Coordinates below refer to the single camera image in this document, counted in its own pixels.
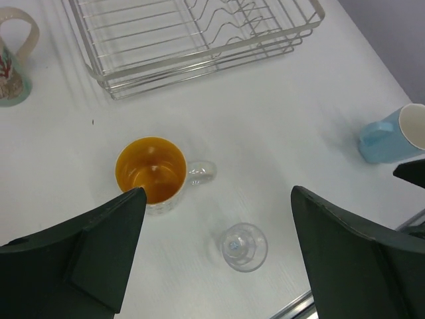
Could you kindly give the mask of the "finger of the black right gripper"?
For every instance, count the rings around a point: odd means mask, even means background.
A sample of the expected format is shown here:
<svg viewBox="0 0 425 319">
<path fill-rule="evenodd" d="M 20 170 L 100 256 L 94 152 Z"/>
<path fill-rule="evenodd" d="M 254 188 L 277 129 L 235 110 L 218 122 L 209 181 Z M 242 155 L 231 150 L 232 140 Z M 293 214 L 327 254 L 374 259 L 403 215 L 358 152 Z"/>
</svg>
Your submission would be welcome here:
<svg viewBox="0 0 425 319">
<path fill-rule="evenodd" d="M 399 164 L 393 171 L 393 176 L 413 185 L 425 188 L 425 159 L 418 159 Z"/>
</svg>

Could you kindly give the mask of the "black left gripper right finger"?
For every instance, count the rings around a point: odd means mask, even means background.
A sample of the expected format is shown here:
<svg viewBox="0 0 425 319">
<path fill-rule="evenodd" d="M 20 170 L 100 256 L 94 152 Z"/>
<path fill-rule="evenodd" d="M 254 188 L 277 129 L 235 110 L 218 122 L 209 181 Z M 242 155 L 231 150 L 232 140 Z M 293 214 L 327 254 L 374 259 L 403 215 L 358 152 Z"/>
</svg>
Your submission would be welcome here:
<svg viewBox="0 0 425 319">
<path fill-rule="evenodd" d="M 320 318 L 423 318 L 424 239 L 295 186 L 291 208 Z"/>
</svg>

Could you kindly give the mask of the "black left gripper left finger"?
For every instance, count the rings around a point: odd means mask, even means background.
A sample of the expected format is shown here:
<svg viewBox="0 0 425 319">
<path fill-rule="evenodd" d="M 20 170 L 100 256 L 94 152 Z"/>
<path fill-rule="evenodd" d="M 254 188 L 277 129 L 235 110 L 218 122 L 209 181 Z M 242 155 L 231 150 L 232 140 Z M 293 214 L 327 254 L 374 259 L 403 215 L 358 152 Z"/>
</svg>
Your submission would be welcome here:
<svg viewBox="0 0 425 319">
<path fill-rule="evenodd" d="M 2 318 L 113 318 L 145 216 L 141 187 L 1 246 Z"/>
</svg>

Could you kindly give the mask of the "light blue mug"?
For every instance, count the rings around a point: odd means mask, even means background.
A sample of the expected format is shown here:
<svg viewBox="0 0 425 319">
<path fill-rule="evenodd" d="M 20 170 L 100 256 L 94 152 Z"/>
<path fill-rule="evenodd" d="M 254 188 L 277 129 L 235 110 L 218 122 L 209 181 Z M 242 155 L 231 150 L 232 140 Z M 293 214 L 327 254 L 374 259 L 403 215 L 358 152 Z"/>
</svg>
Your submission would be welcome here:
<svg viewBox="0 0 425 319">
<path fill-rule="evenodd" d="M 358 150 L 368 163 L 395 163 L 424 154 L 424 105 L 407 104 L 359 134 Z"/>
</svg>

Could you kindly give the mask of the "white floral mug orange inside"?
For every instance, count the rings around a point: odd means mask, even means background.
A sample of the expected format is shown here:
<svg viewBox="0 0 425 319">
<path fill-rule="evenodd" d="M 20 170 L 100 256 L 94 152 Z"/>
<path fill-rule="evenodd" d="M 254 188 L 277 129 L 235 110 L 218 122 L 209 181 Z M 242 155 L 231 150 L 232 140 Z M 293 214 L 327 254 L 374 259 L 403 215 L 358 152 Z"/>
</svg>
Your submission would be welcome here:
<svg viewBox="0 0 425 319">
<path fill-rule="evenodd" d="M 180 202 L 186 186 L 210 182 L 216 173 L 213 162 L 187 161 L 173 142 L 156 136 L 128 144 L 115 165 L 116 182 L 123 192 L 135 187 L 144 189 L 149 215 L 170 212 Z"/>
</svg>

